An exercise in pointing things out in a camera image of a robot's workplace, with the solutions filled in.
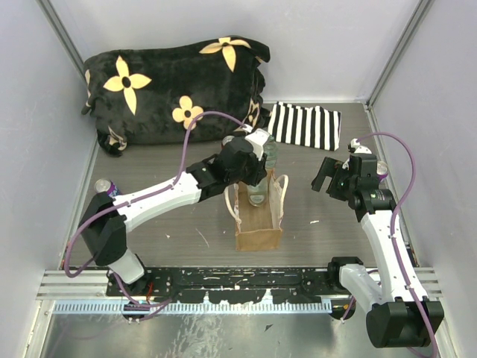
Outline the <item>red soda can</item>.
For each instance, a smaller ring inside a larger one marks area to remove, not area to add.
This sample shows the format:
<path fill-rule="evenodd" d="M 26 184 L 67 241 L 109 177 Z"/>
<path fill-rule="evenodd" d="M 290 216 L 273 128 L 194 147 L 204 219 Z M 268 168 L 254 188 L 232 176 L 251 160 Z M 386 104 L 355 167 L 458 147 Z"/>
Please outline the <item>red soda can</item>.
<path fill-rule="evenodd" d="M 222 141 L 221 141 L 221 148 L 224 148 L 224 146 L 225 146 L 226 144 L 228 144 L 229 142 L 231 142 L 231 141 L 234 140 L 234 139 L 235 139 L 235 137 L 232 136 L 232 135 L 229 135 L 229 136 L 224 137 L 224 138 L 222 139 Z"/>

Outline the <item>purple can right side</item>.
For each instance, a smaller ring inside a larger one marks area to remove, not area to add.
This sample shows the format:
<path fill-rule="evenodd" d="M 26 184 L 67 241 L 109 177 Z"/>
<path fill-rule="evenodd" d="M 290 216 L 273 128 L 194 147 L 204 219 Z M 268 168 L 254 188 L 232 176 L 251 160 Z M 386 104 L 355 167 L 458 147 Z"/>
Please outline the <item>purple can right side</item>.
<path fill-rule="evenodd" d="M 379 183 L 382 183 L 389 174 L 387 163 L 385 163 L 384 161 L 378 160 L 376 164 L 376 174 L 379 179 Z"/>

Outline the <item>burlap canvas tote bag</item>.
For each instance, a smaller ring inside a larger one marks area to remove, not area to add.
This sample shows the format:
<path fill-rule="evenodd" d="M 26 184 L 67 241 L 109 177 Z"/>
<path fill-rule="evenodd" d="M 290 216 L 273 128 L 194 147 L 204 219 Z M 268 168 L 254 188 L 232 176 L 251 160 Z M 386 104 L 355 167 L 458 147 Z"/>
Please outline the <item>burlap canvas tote bag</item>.
<path fill-rule="evenodd" d="M 268 198 L 259 207 L 250 204 L 244 183 L 233 184 L 224 191 L 226 208 L 235 221 L 237 251 L 271 251 L 279 247 L 289 178 L 277 177 L 271 169 L 266 180 Z"/>

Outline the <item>purple can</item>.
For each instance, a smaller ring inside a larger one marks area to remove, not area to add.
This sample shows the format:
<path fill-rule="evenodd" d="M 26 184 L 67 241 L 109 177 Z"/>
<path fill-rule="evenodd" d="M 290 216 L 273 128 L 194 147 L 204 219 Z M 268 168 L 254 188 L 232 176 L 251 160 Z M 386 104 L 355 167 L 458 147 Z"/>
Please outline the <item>purple can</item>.
<path fill-rule="evenodd" d="M 115 198 L 121 194 L 119 188 L 109 179 L 100 178 L 94 184 L 94 190 L 96 193 L 105 192 L 111 198 Z"/>
<path fill-rule="evenodd" d="M 376 164 L 376 174 L 379 179 L 379 183 L 382 183 L 389 174 L 387 163 L 385 163 L 384 161 L 378 160 Z"/>

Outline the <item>purple can left side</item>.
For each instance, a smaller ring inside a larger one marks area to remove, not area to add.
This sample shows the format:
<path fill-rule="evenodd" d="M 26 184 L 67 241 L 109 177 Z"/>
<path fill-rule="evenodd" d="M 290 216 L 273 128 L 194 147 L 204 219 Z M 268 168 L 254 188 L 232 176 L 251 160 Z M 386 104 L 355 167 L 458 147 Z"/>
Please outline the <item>purple can left side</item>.
<path fill-rule="evenodd" d="M 111 198 L 115 198 L 121 194 L 119 188 L 109 179 L 100 178 L 94 184 L 94 190 L 96 193 L 105 192 Z"/>

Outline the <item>black white striped cloth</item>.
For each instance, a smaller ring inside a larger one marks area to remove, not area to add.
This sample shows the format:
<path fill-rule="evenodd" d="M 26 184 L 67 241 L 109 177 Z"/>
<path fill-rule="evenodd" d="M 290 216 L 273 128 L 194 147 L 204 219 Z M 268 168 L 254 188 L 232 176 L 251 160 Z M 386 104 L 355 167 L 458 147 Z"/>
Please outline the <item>black white striped cloth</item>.
<path fill-rule="evenodd" d="M 278 101 L 268 122 L 268 133 L 277 142 L 325 151 L 340 145 L 342 115 L 321 106 L 304 107 Z"/>

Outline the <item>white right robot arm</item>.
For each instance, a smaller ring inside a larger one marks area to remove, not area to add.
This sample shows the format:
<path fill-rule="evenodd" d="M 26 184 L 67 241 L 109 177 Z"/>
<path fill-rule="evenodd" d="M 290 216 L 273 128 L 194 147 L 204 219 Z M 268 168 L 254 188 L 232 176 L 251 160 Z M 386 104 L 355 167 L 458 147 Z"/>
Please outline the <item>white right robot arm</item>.
<path fill-rule="evenodd" d="M 374 347 L 428 347 L 443 321 L 443 307 L 430 299 L 414 270 L 393 215 L 394 196 L 379 186 L 378 166 L 374 154 L 351 154 L 345 163 L 326 157 L 312 181 L 318 192 L 325 179 L 331 179 L 327 194 L 355 212 L 379 273 L 375 281 L 357 257 L 334 257 L 326 282 L 334 293 L 348 291 L 364 310 Z"/>

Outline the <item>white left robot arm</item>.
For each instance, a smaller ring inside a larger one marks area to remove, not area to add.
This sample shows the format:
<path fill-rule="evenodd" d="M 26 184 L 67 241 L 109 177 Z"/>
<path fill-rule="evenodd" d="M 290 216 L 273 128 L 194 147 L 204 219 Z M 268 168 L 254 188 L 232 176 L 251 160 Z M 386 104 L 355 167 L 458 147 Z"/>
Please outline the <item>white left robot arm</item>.
<path fill-rule="evenodd" d="M 113 198 L 96 194 L 78 228 L 92 261 L 107 267 L 130 294 L 145 293 L 147 270 L 128 248 L 127 235 L 157 216 L 220 195 L 233 184 L 257 185 L 267 175 L 267 140 L 258 134 L 234 137 L 219 153 L 180 170 L 171 180 Z"/>

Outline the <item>glass soda water bottle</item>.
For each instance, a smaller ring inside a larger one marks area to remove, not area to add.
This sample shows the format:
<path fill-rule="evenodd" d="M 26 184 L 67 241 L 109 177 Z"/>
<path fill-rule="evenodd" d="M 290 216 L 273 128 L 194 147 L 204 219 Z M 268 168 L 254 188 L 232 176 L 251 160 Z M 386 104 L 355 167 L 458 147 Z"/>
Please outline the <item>glass soda water bottle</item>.
<path fill-rule="evenodd" d="M 268 199 L 268 179 L 263 178 L 256 186 L 247 186 L 247 199 L 254 207 L 262 206 Z"/>

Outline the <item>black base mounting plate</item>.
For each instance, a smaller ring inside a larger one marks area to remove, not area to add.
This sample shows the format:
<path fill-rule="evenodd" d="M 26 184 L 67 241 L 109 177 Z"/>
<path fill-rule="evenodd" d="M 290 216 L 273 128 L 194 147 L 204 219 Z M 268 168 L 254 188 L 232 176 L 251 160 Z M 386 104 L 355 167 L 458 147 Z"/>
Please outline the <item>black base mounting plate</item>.
<path fill-rule="evenodd" d="M 154 303 L 170 298 L 184 304 L 257 304 L 267 294 L 273 304 L 311 304 L 350 294 L 326 268 L 309 266 L 150 267 L 138 283 L 124 287 L 129 295 L 147 295 Z"/>

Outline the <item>aluminium rail frame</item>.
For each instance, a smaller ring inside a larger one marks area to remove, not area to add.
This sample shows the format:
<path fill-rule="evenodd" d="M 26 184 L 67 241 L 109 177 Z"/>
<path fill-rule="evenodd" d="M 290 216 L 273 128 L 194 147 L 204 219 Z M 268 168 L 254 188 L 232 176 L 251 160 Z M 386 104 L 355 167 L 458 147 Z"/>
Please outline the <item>aluminium rail frame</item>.
<path fill-rule="evenodd" d="M 414 271 L 431 299 L 443 297 L 433 268 L 417 267 Z M 108 273 L 107 269 L 90 269 L 70 278 L 63 270 L 45 271 L 37 292 L 37 300 L 105 298 Z"/>

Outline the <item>black floral plush blanket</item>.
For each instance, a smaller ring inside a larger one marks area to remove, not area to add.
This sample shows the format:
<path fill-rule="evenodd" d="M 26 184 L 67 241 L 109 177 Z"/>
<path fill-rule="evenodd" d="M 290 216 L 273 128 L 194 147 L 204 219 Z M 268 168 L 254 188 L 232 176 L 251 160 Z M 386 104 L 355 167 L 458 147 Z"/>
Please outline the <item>black floral plush blanket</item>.
<path fill-rule="evenodd" d="M 228 36 L 176 48 L 119 49 L 83 65 L 97 141 L 111 157 L 129 145 L 220 140 L 239 129 L 267 124 L 261 63 L 267 45 Z"/>

